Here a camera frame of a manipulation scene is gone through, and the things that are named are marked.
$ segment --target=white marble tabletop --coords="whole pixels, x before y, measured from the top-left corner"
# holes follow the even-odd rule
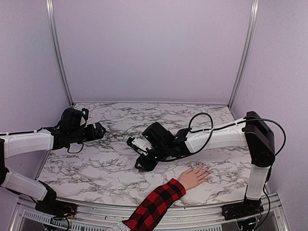
[[[49,155],[39,180],[49,184],[59,197],[109,205],[139,205],[157,186],[181,172],[203,163],[209,166],[210,180],[190,190],[174,206],[206,205],[244,198],[250,173],[248,149],[241,147],[204,150],[182,160],[158,163],[152,172],[134,168],[138,154],[127,146],[128,137],[142,138],[153,122],[175,133],[188,126],[199,112],[212,115],[214,124],[233,121],[226,106],[158,103],[79,103],[88,108],[88,123],[101,122],[107,129],[103,139],[85,143],[82,152],[66,149]],[[194,127],[209,126],[209,119],[198,117]],[[78,151],[74,144],[71,151]]]

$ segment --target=marble surface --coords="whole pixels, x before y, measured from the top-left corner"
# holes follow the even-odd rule
[[[193,115],[207,112],[214,124],[233,121],[225,106],[153,103],[79,103],[88,108],[88,123],[101,122],[105,137],[85,143],[82,152],[69,154],[66,149],[51,152],[39,180],[49,184],[59,197],[110,204],[139,205],[157,186],[177,178],[190,167],[204,163],[210,179],[190,190],[174,206],[215,204],[243,199],[250,173],[250,155],[246,148],[231,147],[205,150],[182,160],[159,163],[155,170],[139,173],[134,168],[138,154],[126,145],[129,136],[142,138],[153,122],[171,132],[186,128]],[[209,119],[197,117],[193,127],[209,126]],[[71,151],[78,151],[72,145]]]

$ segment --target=white wall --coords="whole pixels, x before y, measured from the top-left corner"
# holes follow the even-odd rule
[[[0,1],[0,133],[53,126],[68,106],[52,48],[45,1]],[[35,177],[44,152],[14,156],[7,166]],[[18,196],[0,189],[0,230]]]
[[[308,2],[261,0],[252,49],[233,108],[278,121],[287,133],[270,189],[277,191],[290,230],[308,230]],[[282,142],[279,129],[276,147]]]
[[[251,0],[55,0],[75,102],[227,104]]]

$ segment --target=red plaid sleeve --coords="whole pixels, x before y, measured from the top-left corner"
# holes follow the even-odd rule
[[[172,179],[151,192],[123,223],[134,231],[151,231],[163,218],[168,208],[185,194],[183,185],[176,179]]]

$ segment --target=vertical metal post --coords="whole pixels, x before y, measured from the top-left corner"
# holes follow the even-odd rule
[[[46,0],[46,5],[47,5],[49,26],[51,30],[52,43],[53,43],[53,48],[54,48],[54,52],[56,55],[56,60],[57,60],[57,64],[58,64],[58,68],[60,72],[61,81],[62,81],[63,88],[65,91],[66,99],[69,105],[73,106],[74,103],[73,103],[72,95],[71,95],[71,92],[68,86],[66,73],[65,73],[65,69],[63,65],[63,60],[61,57],[60,45],[59,45],[59,40],[58,40],[57,28],[56,28],[56,21],[55,21],[54,11],[53,11],[53,0]]]
[[[248,24],[248,31],[247,31],[247,36],[246,36],[246,41],[245,41],[245,46],[242,54],[242,59],[241,63],[237,72],[237,76],[235,79],[235,83],[233,86],[233,90],[229,99],[228,107],[230,110],[232,110],[234,106],[234,102],[237,96],[237,93],[240,88],[241,81],[243,79],[244,75],[244,70],[247,62],[247,58],[251,49],[252,45],[252,40],[254,37],[254,32],[256,28],[256,21],[257,21],[257,14],[259,10],[259,0],[253,0],[252,1],[252,6],[251,6],[251,13],[250,13],[250,18],[249,18],[249,24]]]

